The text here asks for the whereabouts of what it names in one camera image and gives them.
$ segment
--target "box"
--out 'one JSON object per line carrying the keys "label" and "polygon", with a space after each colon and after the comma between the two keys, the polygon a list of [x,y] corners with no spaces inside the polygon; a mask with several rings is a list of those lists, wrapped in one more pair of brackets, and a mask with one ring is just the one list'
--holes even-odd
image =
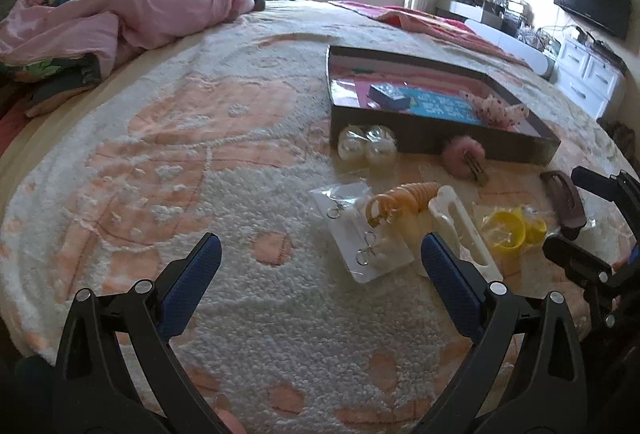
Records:
{"label": "box", "polygon": [[[460,92],[493,94],[508,105],[521,101],[489,75],[394,52],[330,46],[326,63],[331,100],[330,141],[347,125],[385,125],[409,154],[440,154],[450,139],[468,135],[484,147],[487,159],[547,165],[560,146],[558,137],[530,112],[513,130],[485,126]],[[369,99],[372,84],[390,83],[412,98],[408,110],[384,109]]]}

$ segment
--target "blue gripper pad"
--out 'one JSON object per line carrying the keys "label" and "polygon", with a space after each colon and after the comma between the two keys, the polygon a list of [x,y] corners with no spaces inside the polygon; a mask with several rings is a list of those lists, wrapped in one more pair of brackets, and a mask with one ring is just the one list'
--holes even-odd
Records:
{"label": "blue gripper pad", "polygon": [[220,239],[211,235],[195,252],[178,280],[162,300],[162,319],[158,324],[161,338],[177,337],[184,332],[200,299],[206,292],[222,261]]}
{"label": "blue gripper pad", "polygon": [[484,335],[481,302],[460,273],[456,265],[458,259],[444,241],[433,233],[422,240],[420,255],[456,329],[463,337],[477,344]]}

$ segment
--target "metal hair clip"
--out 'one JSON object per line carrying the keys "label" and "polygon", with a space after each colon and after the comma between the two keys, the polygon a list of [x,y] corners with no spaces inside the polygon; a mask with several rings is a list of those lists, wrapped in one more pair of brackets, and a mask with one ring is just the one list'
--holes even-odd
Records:
{"label": "metal hair clip", "polygon": [[356,262],[358,264],[360,264],[361,266],[366,266],[367,264],[369,264],[369,261],[365,259],[365,256],[376,256],[376,252],[373,250],[373,248],[376,245],[377,239],[378,237],[376,236],[375,232],[367,230],[367,232],[364,234],[364,242],[367,243],[367,247],[358,250],[356,254]]}
{"label": "metal hair clip", "polygon": [[335,203],[335,206],[333,208],[329,208],[326,211],[326,216],[329,219],[338,219],[342,215],[342,213],[347,209],[347,205],[345,205],[340,201],[337,201],[333,197],[329,197],[329,199],[331,199]]}
{"label": "metal hair clip", "polygon": [[478,160],[476,160],[473,154],[470,154],[469,152],[465,152],[462,157],[465,165],[469,167],[469,170],[471,170],[471,173],[476,179],[478,185],[484,187],[485,184],[489,182],[489,178],[486,175],[486,172],[482,169],[480,163],[478,163]]}

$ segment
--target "drawer handle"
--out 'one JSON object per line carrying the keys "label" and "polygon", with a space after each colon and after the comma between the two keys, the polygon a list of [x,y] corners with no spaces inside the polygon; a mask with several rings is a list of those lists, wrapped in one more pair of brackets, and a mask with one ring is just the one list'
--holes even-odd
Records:
{"label": "drawer handle", "polygon": [[575,91],[575,94],[577,94],[578,96],[580,96],[582,99],[586,99],[587,95],[585,93],[583,93],[581,90],[578,90],[574,87],[574,84],[571,84],[571,88]]}

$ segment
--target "pink pom-pom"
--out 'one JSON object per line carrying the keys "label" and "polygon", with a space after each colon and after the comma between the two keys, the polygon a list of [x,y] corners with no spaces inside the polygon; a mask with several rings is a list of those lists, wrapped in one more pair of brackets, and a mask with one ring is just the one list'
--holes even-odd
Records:
{"label": "pink pom-pom", "polygon": [[471,170],[465,163],[465,154],[471,154],[479,164],[484,162],[484,148],[469,136],[454,137],[442,151],[442,164],[455,178],[469,178]]}

